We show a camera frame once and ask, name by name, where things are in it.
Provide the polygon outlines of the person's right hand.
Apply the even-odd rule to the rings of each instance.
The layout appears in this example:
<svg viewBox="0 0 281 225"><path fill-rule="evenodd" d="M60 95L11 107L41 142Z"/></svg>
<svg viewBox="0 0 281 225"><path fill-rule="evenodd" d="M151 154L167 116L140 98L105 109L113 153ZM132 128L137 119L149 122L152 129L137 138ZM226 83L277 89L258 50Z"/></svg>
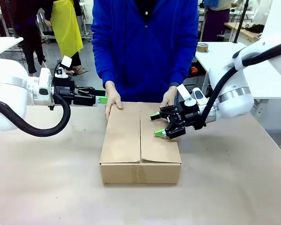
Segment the person's right hand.
<svg viewBox="0 0 281 225"><path fill-rule="evenodd" d="M121 101L121 97L115 88L114 82L107 81L105 83L105 90L107 93L107 104L105 107L105 117L106 117L106 120L108 120L109 116L110 116L110 112L111 112L111 107L113 105L116 105L116 107L119 110L122 110L124 107L123 107L123 104Z"/></svg>

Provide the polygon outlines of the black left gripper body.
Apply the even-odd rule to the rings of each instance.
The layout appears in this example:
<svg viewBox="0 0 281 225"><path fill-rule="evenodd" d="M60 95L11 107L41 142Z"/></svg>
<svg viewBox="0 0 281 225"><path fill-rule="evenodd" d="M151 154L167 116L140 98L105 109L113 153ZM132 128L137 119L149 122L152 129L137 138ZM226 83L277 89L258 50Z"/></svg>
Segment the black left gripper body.
<svg viewBox="0 0 281 225"><path fill-rule="evenodd" d="M53 78L54 94L60 95L68 105L77 105L75 96L78 94L78 86L68 78Z"/></svg>

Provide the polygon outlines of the person's left hand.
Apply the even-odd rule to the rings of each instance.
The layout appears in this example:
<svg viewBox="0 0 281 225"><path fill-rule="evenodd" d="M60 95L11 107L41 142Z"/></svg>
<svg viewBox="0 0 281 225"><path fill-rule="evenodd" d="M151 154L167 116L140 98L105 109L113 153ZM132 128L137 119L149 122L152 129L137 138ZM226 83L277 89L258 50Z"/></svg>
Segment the person's left hand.
<svg viewBox="0 0 281 225"><path fill-rule="evenodd" d="M169 89L163 95L163 100L160 104L160 108L174 105L176 95L177 95L177 87L170 86Z"/></svg>

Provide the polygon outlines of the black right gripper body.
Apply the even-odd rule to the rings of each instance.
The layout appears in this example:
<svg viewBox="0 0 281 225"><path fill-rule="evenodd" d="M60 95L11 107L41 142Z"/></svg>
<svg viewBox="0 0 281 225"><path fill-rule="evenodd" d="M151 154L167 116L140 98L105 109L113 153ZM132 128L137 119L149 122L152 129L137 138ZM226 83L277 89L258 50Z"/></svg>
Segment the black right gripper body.
<svg viewBox="0 0 281 225"><path fill-rule="evenodd" d="M200 108L197 103L193 106L187 106L185 102L177 102L176 107L178 114L180 115L178 122L178 129L193 126L195 129L199 129L199 121L201 119Z"/></svg>

